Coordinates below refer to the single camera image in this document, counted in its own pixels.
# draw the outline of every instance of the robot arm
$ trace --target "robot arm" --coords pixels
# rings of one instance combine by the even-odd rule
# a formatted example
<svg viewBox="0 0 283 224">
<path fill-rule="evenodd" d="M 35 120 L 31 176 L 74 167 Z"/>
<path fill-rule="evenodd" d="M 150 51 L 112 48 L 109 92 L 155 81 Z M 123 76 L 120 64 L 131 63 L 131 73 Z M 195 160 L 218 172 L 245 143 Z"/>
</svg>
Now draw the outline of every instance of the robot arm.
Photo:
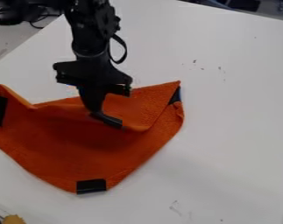
<svg viewBox="0 0 283 224">
<path fill-rule="evenodd" d="M 126 44 L 116 35 L 120 18 L 109 0 L 67 0 L 63 8 L 73 33 L 76 61 L 54 64 L 56 79 L 59 83 L 77 86 L 91 115 L 120 129 L 122 121 L 102 111 L 107 93 L 130 96 L 131 91 L 132 78 L 111 63 L 110 39 L 125 48 L 124 56 L 113 61 L 119 64 L 126 58 Z"/>
</svg>

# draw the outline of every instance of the orange cloth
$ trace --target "orange cloth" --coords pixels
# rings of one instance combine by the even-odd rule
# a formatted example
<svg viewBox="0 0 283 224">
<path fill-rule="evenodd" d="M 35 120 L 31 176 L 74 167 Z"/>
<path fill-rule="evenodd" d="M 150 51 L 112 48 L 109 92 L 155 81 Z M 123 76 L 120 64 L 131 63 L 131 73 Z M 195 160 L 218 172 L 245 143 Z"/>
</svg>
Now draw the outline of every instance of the orange cloth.
<svg viewBox="0 0 283 224">
<path fill-rule="evenodd" d="M 0 149 L 30 173 L 71 193 L 92 192 L 103 184 L 102 190 L 109 189 L 178 132 L 182 104 L 169 101 L 179 85 L 137 88 L 130 98 L 108 94 L 103 111 L 122 119 L 125 129 L 91 118 L 79 97 L 32 105 L 0 85 L 0 96 L 8 99 Z"/>
</svg>

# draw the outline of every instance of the orange towel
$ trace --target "orange towel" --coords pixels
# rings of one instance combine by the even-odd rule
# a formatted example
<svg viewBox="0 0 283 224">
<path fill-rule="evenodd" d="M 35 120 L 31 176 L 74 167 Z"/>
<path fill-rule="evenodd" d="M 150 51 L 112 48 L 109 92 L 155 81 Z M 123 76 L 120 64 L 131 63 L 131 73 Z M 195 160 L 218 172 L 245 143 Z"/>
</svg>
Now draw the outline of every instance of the orange towel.
<svg viewBox="0 0 283 224">
<path fill-rule="evenodd" d="M 114 129 L 94 120 L 79 97 L 36 105 L 0 85 L 0 149 L 27 171 L 71 193 L 117 185 L 180 129 L 180 82 L 108 94 L 103 111 L 123 120 Z"/>
</svg>

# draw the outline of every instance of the white table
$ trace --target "white table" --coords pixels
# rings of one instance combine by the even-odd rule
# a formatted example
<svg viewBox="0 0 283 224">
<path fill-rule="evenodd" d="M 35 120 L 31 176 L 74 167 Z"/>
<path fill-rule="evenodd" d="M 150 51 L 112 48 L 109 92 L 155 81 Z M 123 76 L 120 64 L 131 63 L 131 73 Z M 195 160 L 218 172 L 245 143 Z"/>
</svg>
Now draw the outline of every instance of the white table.
<svg viewBox="0 0 283 224">
<path fill-rule="evenodd" d="M 136 86 L 181 80 L 183 128 L 120 185 L 84 196 L 0 151 L 0 203 L 28 223 L 283 223 L 283 22 L 174 0 L 114 2 L 129 47 L 120 69 Z M 59 18 L 0 61 L 0 83 L 30 102 L 75 95 L 52 70 L 74 58 L 71 39 Z"/>
</svg>

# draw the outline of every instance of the cable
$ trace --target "cable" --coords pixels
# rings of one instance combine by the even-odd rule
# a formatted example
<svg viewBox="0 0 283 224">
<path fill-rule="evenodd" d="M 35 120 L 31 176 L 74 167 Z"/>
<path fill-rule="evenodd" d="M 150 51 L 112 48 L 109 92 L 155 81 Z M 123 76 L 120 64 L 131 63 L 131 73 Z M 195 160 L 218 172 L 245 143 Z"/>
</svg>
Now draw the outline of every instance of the cable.
<svg viewBox="0 0 283 224">
<path fill-rule="evenodd" d="M 43 9 L 44 9 L 45 12 L 46 12 L 45 15 L 41 14 L 41 15 L 38 16 L 37 19 L 32 20 L 32 21 L 29 21 L 30 25 L 31 25 L 32 27 L 36 28 L 36 29 L 40 29 L 40 30 L 41 30 L 41 29 L 44 28 L 44 26 L 37 26 L 37 25 L 35 25 L 35 23 L 37 23 L 37 22 L 39 22 L 39 21 L 41 21 L 41 20 L 43 20 L 43 19 L 49 18 L 49 17 L 59 17 L 59 16 L 62 14 L 62 13 L 61 13 L 61 10 L 60 10 L 60 13 L 59 13 L 59 14 L 50 14 L 49 11 L 48 11 L 48 7 L 47 7 L 47 6 L 41 5 L 41 4 L 36 4 L 36 5 L 37 5 L 38 7 L 42 6 Z"/>
</svg>

